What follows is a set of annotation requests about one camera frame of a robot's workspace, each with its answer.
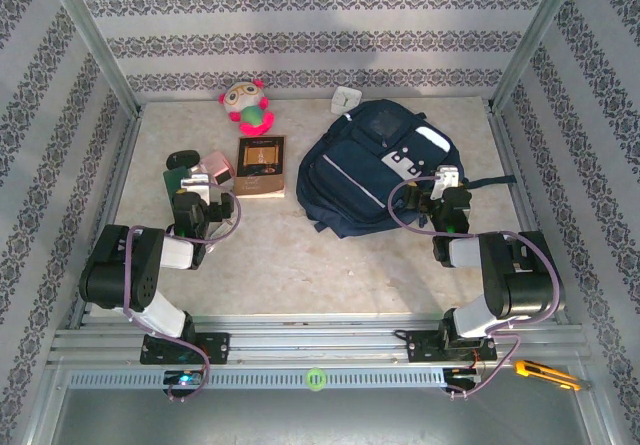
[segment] green object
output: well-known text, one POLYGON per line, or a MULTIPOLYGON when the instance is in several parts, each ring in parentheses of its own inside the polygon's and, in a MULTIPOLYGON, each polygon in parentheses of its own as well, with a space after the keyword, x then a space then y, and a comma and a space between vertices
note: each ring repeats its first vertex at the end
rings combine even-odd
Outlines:
POLYGON ((167 170, 162 174, 164 177, 164 185, 167 187, 167 195, 169 195, 169 203, 173 202, 173 196, 176 194, 180 188, 180 181, 183 178, 189 177, 189 172, 187 171, 187 167, 178 167, 173 170, 167 170))
POLYGON ((319 392, 327 386, 327 374, 320 368, 312 368, 307 373, 307 387, 312 392, 319 392))
POLYGON ((262 117, 264 117, 264 110, 262 110, 257 105, 251 105, 250 107, 246 107, 242 109, 240 112, 240 117, 243 122, 250 123, 254 127, 258 125, 262 125, 262 117))

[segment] backpack pocket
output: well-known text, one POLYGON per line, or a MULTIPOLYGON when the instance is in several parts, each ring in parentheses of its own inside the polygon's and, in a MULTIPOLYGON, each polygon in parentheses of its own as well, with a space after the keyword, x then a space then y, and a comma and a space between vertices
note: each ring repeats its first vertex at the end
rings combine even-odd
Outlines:
MULTIPOLYGON (((401 181, 380 159, 349 139, 320 155, 309 178, 346 216, 367 223, 388 217, 389 193, 401 181)), ((401 196, 398 191, 394 203, 401 196)))
POLYGON ((392 149, 417 123, 422 122, 404 109, 373 107, 358 115, 351 129, 351 138, 380 157, 392 149))
POLYGON ((440 132, 421 125, 382 157, 382 163, 402 180, 431 174, 449 154, 452 144, 440 132))

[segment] navy blue backpack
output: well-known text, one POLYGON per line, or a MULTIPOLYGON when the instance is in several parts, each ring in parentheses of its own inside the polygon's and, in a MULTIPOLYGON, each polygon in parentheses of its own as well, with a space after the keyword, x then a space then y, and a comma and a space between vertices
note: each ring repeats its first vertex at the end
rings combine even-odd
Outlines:
MULTIPOLYGON (((395 102, 364 102, 341 116, 304 157, 298 172, 298 202, 316 230, 338 237, 397 228, 387 210, 391 190, 404 180, 433 175, 439 165, 464 169, 460 153, 423 113, 395 102)), ((419 184, 423 190, 431 182, 419 184)), ((404 187, 393 197, 394 212, 405 223, 418 216, 403 202, 404 187)))

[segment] gray floor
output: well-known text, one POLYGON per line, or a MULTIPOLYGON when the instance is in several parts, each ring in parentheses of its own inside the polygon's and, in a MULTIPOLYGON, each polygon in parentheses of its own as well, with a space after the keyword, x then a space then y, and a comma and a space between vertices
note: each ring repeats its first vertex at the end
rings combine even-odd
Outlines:
MULTIPOLYGON (((451 137, 471 180, 503 174, 479 97, 396 101, 425 112, 451 137)), ((287 137, 286 196, 243 199, 238 230, 197 271, 160 269, 158 289, 173 305, 193 316, 441 315, 482 293, 480 269, 443 268, 429 237, 390 230, 339 240, 330 230, 317 233, 296 199, 298 167, 336 115, 330 100, 274 100, 269 109, 277 117, 273 133, 287 137)), ((190 149, 201 156, 217 149, 236 163, 238 130, 224 108, 211 101, 147 104, 115 222, 162 229, 172 223, 162 180, 165 157, 190 149)), ((472 208, 471 232, 520 230, 506 186, 474 190, 472 208)), ((91 309, 94 317, 113 313, 91 309)))
POLYGON ((439 390, 207 391, 186 404, 154 391, 70 390, 58 445, 588 443, 572 392, 501 372, 467 402, 439 390))

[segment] mounting bracket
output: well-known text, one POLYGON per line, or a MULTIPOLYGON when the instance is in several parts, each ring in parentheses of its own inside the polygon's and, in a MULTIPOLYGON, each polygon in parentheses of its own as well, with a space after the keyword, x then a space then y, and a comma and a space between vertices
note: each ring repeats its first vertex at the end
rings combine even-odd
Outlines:
POLYGON ((480 338, 460 343, 456 346, 444 346, 442 332, 439 330, 411 330, 405 332, 407 356, 410 363, 421 362, 473 362, 473 351, 478 354, 481 361, 496 361, 498 355, 493 339, 480 338))
MULTIPOLYGON (((211 365, 226 365, 229 357, 228 333, 196 333, 195 346, 209 357, 211 365)), ((193 350, 160 338, 145 335, 140 351, 142 365, 194 365, 202 357, 193 350)))

